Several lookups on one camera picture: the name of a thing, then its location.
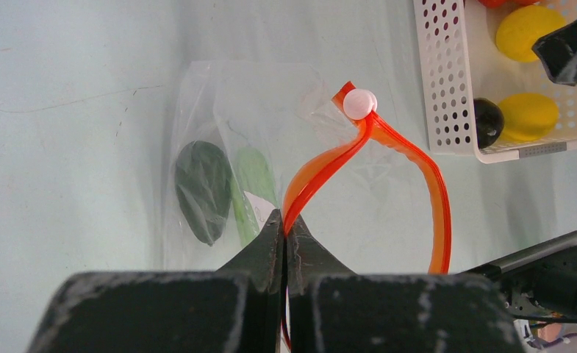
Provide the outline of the dark green avocado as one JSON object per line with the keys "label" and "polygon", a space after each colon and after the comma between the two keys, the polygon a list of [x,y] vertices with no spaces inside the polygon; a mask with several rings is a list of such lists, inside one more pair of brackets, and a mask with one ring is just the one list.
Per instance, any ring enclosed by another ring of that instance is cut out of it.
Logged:
{"label": "dark green avocado", "polygon": [[232,168],[226,154],[207,141],[188,143],[176,158],[174,182],[193,234],[213,246],[223,234],[232,203]]}

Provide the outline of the white perforated plastic basket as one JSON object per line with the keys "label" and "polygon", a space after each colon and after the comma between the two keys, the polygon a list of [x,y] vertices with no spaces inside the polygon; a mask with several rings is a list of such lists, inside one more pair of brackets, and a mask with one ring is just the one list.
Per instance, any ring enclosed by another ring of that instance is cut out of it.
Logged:
{"label": "white perforated plastic basket", "polygon": [[[430,151],[489,164],[577,149],[577,85],[554,84],[541,63],[518,63],[496,48],[498,25],[516,3],[488,8],[477,1],[414,1],[412,6]],[[537,140],[499,139],[480,149],[473,100],[498,103],[516,93],[553,99],[559,108],[556,126]]]}

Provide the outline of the red chili pepper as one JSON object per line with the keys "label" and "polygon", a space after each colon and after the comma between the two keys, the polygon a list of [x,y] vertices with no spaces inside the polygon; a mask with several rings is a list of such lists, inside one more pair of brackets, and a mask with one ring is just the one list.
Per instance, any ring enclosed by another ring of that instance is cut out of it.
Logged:
{"label": "red chili pepper", "polygon": [[507,0],[477,0],[478,3],[488,9],[495,9],[507,2]]}

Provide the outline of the dark brown round fruit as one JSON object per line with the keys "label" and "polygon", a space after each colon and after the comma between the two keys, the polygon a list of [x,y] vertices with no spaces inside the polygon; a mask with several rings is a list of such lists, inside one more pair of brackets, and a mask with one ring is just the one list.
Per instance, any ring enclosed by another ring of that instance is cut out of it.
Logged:
{"label": "dark brown round fruit", "polygon": [[504,128],[504,117],[501,109],[485,98],[473,100],[477,144],[485,149],[494,144]]}

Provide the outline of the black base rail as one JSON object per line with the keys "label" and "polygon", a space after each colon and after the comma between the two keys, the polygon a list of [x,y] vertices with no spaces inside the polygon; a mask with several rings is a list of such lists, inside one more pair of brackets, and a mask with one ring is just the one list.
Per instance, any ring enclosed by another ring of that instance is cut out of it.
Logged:
{"label": "black base rail", "polygon": [[513,318],[577,325],[577,230],[469,272],[495,284]]}

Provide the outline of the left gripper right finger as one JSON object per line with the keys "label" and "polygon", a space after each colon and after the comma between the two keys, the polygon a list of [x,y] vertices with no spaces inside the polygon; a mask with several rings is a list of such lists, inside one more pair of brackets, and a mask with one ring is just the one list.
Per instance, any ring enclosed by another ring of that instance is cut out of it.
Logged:
{"label": "left gripper right finger", "polygon": [[293,352],[521,352],[477,274],[356,274],[298,219],[286,240]]}

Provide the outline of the yellow lemon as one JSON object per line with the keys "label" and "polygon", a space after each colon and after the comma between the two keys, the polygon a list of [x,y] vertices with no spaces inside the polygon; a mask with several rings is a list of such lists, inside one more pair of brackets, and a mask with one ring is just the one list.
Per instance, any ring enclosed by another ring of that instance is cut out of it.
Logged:
{"label": "yellow lemon", "polygon": [[556,10],[541,5],[520,7],[500,22],[495,45],[510,60],[532,63],[539,59],[533,52],[533,45],[565,24],[565,17]]}
{"label": "yellow lemon", "polygon": [[501,138],[531,142],[551,133],[559,119],[557,103],[539,93],[518,93],[498,103],[504,119]]}

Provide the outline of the light green pepper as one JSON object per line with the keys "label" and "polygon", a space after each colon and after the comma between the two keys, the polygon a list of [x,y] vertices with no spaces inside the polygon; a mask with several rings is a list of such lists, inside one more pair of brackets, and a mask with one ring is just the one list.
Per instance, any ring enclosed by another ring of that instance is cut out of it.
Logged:
{"label": "light green pepper", "polygon": [[240,245],[246,247],[278,208],[275,178],[265,156],[253,147],[237,151],[232,173],[234,217]]}

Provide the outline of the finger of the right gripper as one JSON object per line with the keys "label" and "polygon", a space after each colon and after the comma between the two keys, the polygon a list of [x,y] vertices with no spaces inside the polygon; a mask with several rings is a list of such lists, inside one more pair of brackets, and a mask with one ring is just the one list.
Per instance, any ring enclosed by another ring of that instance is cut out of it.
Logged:
{"label": "finger of the right gripper", "polygon": [[577,19],[540,37],[532,46],[548,79],[554,84],[577,85]]}

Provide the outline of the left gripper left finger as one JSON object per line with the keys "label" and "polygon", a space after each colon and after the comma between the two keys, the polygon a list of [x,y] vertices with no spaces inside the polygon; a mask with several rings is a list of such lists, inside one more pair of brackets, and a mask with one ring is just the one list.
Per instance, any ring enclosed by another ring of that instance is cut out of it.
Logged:
{"label": "left gripper left finger", "polygon": [[29,352],[277,352],[282,215],[214,271],[94,271],[52,296]]}

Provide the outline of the clear zip top bag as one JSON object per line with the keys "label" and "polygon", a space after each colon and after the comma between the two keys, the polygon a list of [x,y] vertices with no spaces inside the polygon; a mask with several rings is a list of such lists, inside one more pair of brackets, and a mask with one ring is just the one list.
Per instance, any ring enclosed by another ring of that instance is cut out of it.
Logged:
{"label": "clear zip top bag", "polygon": [[229,164],[244,147],[267,159],[282,215],[281,331],[289,332],[286,240],[312,198],[369,143],[404,154],[422,172],[431,200],[433,241],[428,275],[446,275],[451,259],[451,207],[435,161],[392,129],[376,112],[373,94],[348,82],[333,96],[310,66],[243,61],[189,64],[176,82],[162,204],[162,259],[175,271],[214,271],[245,247],[233,206],[213,246],[199,241],[176,197],[174,173],[180,151],[194,140],[220,147]]}

